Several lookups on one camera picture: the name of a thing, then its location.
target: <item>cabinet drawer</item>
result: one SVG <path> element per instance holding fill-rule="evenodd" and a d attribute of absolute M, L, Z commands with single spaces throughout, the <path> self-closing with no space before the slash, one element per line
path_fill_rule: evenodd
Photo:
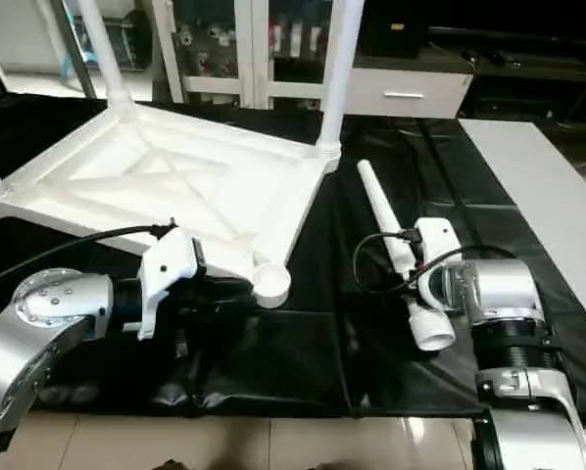
<path fill-rule="evenodd" d="M 461 73 L 352 69 L 346 113 L 454 118 L 470 83 Z"/>

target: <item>glass cabinet door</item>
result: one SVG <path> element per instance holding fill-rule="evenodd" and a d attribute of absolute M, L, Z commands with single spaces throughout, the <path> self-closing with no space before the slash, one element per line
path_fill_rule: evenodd
<path fill-rule="evenodd" d="M 255 0 L 258 108 L 318 108 L 329 55 L 331 18 L 339 1 Z"/>
<path fill-rule="evenodd" d="M 154 0 L 154 4 L 173 100 L 250 107 L 251 2 Z"/>

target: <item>white pvc pipe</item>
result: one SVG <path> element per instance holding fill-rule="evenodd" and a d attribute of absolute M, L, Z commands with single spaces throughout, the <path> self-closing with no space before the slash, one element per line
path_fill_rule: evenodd
<path fill-rule="evenodd" d="M 332 64 L 325 106 L 323 107 L 323 121 L 317 145 L 326 153 L 336 153 L 333 157 L 338 158 L 341 155 L 341 124 L 343 123 L 350 72 L 354 63 L 365 0 L 334 1 L 345 2 L 345 8 L 343 10 L 341 29 L 336 38 L 337 49 Z"/>
<path fill-rule="evenodd" d="M 393 213 L 369 160 L 361 160 L 357 164 L 357 168 L 380 231 L 395 233 L 402 230 L 400 222 Z M 408 278 L 409 271 L 415 268 L 415 256 L 411 247 L 404 240 L 397 238 L 384 238 L 383 240 L 395 272 L 401 274 L 405 279 Z"/>
<path fill-rule="evenodd" d="M 131 104 L 132 99 L 123 84 L 119 64 L 117 64 L 117 58 L 110 44 L 110 38 L 97 8 L 96 0 L 79 0 L 79 9 L 97 57 L 99 70 L 106 82 L 109 105 L 124 107 Z"/>
<path fill-rule="evenodd" d="M 371 164 L 368 160 L 361 160 L 357 168 L 380 231 L 399 232 L 402 229 L 400 222 L 393 213 Z M 415 268 L 415 255 L 409 244 L 396 238 L 383 240 L 395 271 L 404 279 L 409 278 L 409 271 Z M 441 351 L 455 342 L 454 328 L 444 311 L 419 305 L 413 296 L 405 296 L 405 301 L 411 316 L 409 324 L 418 348 L 422 351 Z"/>

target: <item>table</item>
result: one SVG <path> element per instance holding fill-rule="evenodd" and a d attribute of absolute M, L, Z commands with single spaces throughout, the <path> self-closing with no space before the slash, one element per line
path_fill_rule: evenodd
<path fill-rule="evenodd" d="M 0 176 L 104 107 L 104 102 L 78 99 L 0 97 Z M 309 143 L 317 139 L 320 122 L 314 112 L 168 109 Z M 371 160 L 403 225 L 423 215 L 448 217 L 462 243 L 497 245 L 526 260 L 561 337 L 586 421 L 586 312 L 522 212 L 458 121 L 386 117 L 346 118 L 343 159 L 324 179 L 300 233 L 288 266 L 293 283 L 285 305 L 193 318 L 187 324 L 189 354 L 181 358 L 175 357 L 170 337 L 137 343 L 123 335 L 84 344 L 59 364 L 37 406 L 181 416 L 478 413 L 482 405 L 473 385 L 475 360 L 464 317 L 452 319 L 457 342 L 451 348 L 422 353 L 402 302 L 364 296 L 355 286 L 352 250 L 377 231 L 356 171 L 361 158 Z M 2 219 L 0 270 L 69 239 Z M 386 280 L 381 246 L 366 254 L 361 269 L 367 281 Z M 135 256 L 101 245 L 51 261 L 118 276 L 133 275 L 138 263 Z M 0 308 L 20 279 L 0 285 Z"/>

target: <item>white tile floor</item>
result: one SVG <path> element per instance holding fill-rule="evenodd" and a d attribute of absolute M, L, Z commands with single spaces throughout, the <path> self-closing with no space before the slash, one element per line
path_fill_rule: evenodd
<path fill-rule="evenodd" d="M 133 418 L 32 413 L 0 470 L 472 470 L 468 420 Z"/>

